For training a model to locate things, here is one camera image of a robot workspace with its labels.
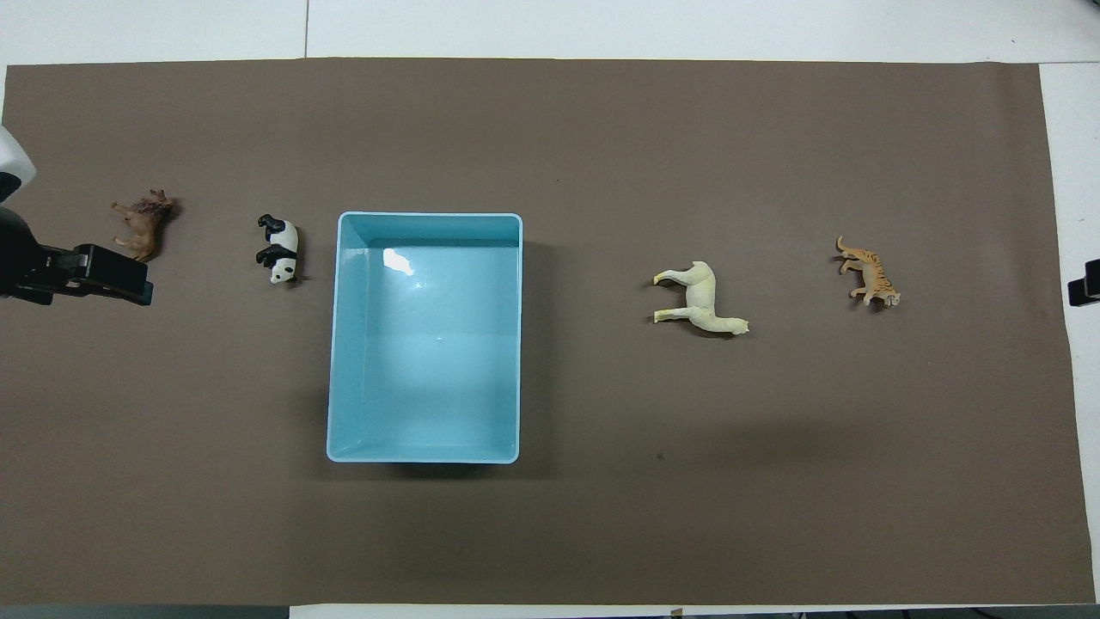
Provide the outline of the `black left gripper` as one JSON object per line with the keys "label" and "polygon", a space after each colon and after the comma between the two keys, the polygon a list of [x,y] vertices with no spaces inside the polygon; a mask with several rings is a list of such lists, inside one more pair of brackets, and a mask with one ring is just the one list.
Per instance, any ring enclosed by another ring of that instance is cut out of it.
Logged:
{"label": "black left gripper", "polygon": [[43,246],[22,217],[1,208],[1,297],[48,306],[76,270],[76,297],[152,303],[155,287],[144,262],[98,244],[79,244],[76,252]]}

